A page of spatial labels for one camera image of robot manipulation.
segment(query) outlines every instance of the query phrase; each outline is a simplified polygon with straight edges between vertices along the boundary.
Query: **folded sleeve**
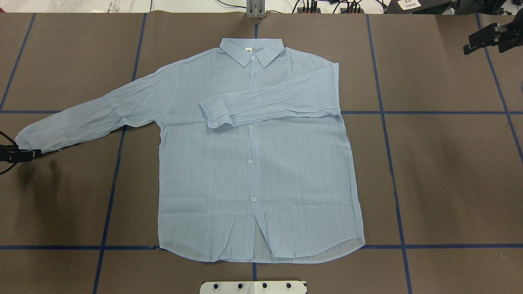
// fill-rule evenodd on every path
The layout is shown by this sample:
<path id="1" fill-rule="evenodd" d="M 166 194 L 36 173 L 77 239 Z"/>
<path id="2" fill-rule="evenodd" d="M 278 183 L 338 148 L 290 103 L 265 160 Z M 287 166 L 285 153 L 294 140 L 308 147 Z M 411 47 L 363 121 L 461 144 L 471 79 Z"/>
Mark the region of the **folded sleeve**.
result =
<path id="1" fill-rule="evenodd" d="M 339 115 L 338 64 L 275 86 L 220 94 L 200 102 L 209 128 L 285 116 Z"/>
<path id="2" fill-rule="evenodd" d="M 159 69 L 103 97 L 71 107 L 25 127 L 16 137 L 22 149 L 42 153 L 98 139 L 123 125 L 139 127 L 160 118 L 172 97 L 175 74 Z"/>

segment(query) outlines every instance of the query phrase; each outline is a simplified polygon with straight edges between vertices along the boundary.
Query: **brown surface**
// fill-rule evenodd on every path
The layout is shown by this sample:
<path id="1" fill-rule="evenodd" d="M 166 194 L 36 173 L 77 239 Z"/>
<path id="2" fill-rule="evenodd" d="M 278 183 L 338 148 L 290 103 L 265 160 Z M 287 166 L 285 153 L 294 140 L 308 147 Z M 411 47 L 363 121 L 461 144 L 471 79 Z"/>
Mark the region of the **brown surface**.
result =
<path id="1" fill-rule="evenodd" d="M 521 293 L 523 248 L 408 250 L 413 293 Z"/>
<path id="2" fill-rule="evenodd" d="M 480 15 L 482 27 L 488 26 L 493 22 L 497 22 L 502 26 L 511 22 L 513 19 L 514 16 Z M 523 49 L 521 47 L 515 47 L 500 53 L 498 47 L 489 47 L 488 53 L 492 60 L 492 66 L 499 80 L 499 86 L 501 87 L 508 110 L 523 111 L 523 93 L 520 88 L 523 77 L 521 74 L 518 74 L 523 72 L 523 63 L 521 62 Z"/>
<path id="3" fill-rule="evenodd" d="M 199 293 L 206 281 L 252 280 L 250 263 L 202 263 L 166 250 L 105 251 L 98 293 Z"/>
<path id="4" fill-rule="evenodd" d="M 371 15 L 385 110 L 502 111 L 485 54 L 463 54 L 474 15 Z"/>
<path id="5" fill-rule="evenodd" d="M 0 93 L 31 17 L 6 15 L 0 15 L 0 36 L 10 36 L 0 42 Z M 474 16 L 370 19 L 385 110 L 502 110 L 484 52 L 461 52 L 477 29 Z M 64 109 L 128 83 L 142 20 L 143 14 L 38 14 L 3 110 Z M 340 63 L 342 110 L 379 109 L 365 16 L 247 20 L 242 13 L 155 12 L 146 20 L 137 77 L 217 47 L 223 37 L 252 38 L 259 22 L 260 38 L 282 38 L 285 46 Z M 505 89 L 519 68 L 492 60 L 509 110 L 520 110 Z M 0 111 L 0 130 L 14 137 L 45 116 Z M 523 115 L 511 118 L 523 143 Z M 381 116 L 344 120 L 367 244 L 399 244 Z M 386 115 L 386 122 L 407 244 L 523 243 L 523 165 L 505 115 Z M 98 250 L 5 246 L 100 245 L 120 135 L 0 176 L 1 293 L 92 292 Z M 158 143 L 154 124 L 127 129 L 107 245 L 158 244 Z M 0 163 L 0 169 L 6 166 Z M 408 250 L 414 293 L 518 292 L 521 250 Z M 250 263 L 105 250 L 98 293 L 198 293 L 203 281 L 252 277 Z M 309 293 L 407 292 L 401 250 L 363 249 L 318 265 L 258 264 L 257 277 L 306 280 Z"/>
<path id="6" fill-rule="evenodd" d="M 32 14 L 0 14 L 0 95 L 4 94 L 31 16 Z"/>
<path id="7" fill-rule="evenodd" d="M 97 250 L 0 250 L 2 294 L 88 294 Z"/>
<path id="8" fill-rule="evenodd" d="M 302 280 L 308 294 L 407 293 L 401 250 L 359 250 L 322 264 L 258 264 L 258 280 Z"/>
<path id="9" fill-rule="evenodd" d="M 380 110 L 365 15 L 271 13 L 260 22 L 258 37 L 339 62 L 340 108 Z"/>
<path id="10" fill-rule="evenodd" d="M 14 136 L 46 116 L 0 114 L 0 126 Z M 119 143 L 113 132 L 0 176 L 0 245 L 100 245 Z"/>
<path id="11" fill-rule="evenodd" d="M 354 156 L 367 244 L 399 244 L 394 188 L 380 115 L 343 115 Z"/>
<path id="12" fill-rule="evenodd" d="M 506 116 L 386 121 L 407 244 L 523 243 L 523 165 Z"/>
<path id="13" fill-rule="evenodd" d="M 3 110 L 63 110 L 129 83 L 142 19 L 37 14 Z"/>

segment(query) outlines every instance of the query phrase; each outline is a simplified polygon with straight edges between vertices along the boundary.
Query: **shirt collar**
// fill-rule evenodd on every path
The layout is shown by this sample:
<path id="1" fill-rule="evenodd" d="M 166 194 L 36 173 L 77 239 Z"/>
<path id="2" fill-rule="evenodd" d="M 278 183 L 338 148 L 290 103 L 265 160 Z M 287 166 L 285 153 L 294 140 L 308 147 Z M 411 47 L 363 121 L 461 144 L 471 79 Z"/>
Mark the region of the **shirt collar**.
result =
<path id="1" fill-rule="evenodd" d="M 245 48 L 262 48 L 251 53 Z M 252 55 L 258 57 L 261 65 L 266 68 L 283 51 L 281 39 L 222 39 L 220 49 L 232 57 L 237 63 L 246 67 Z"/>

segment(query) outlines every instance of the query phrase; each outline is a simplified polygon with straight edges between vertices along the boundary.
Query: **light blue shirt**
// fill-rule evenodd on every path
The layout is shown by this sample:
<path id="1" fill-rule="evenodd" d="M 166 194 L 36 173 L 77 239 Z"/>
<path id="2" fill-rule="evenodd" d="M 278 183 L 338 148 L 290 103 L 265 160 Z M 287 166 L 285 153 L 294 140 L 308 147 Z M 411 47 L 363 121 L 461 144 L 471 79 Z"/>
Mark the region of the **light blue shirt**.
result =
<path id="1" fill-rule="evenodd" d="M 49 152 L 152 121 L 161 248 L 204 262 L 320 263 L 364 245 L 337 63 L 281 40 L 223 39 L 16 141 Z"/>

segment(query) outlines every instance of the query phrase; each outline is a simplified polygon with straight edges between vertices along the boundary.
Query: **white bracket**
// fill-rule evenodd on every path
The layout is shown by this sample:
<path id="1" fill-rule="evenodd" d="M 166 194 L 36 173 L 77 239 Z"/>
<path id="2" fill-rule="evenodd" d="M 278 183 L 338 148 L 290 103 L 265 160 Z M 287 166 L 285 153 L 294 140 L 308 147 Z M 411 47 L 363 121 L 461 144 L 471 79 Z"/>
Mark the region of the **white bracket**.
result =
<path id="1" fill-rule="evenodd" d="M 247 18 L 265 18 L 265 0 L 247 0 Z"/>
<path id="2" fill-rule="evenodd" d="M 200 294 L 306 294 L 304 281 L 205 282 Z"/>

